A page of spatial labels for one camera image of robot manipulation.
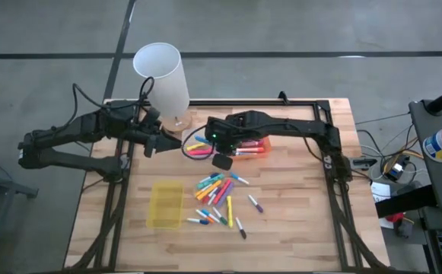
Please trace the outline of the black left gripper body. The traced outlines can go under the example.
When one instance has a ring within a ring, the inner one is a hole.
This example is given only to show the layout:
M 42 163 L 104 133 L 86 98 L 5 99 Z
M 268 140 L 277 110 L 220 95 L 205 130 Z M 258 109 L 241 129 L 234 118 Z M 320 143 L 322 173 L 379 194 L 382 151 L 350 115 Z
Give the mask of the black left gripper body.
M 157 141 L 157 133 L 146 128 L 127 129 L 123 133 L 126 141 L 144 146 L 144 156 L 150 158 Z

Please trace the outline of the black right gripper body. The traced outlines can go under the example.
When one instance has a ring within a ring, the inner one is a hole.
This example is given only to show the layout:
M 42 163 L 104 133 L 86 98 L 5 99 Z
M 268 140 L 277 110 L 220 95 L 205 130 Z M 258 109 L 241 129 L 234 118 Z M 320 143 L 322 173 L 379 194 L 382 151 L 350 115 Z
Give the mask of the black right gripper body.
M 233 153 L 246 138 L 241 129 L 213 116 L 208 118 L 205 125 L 205 137 L 220 153 Z

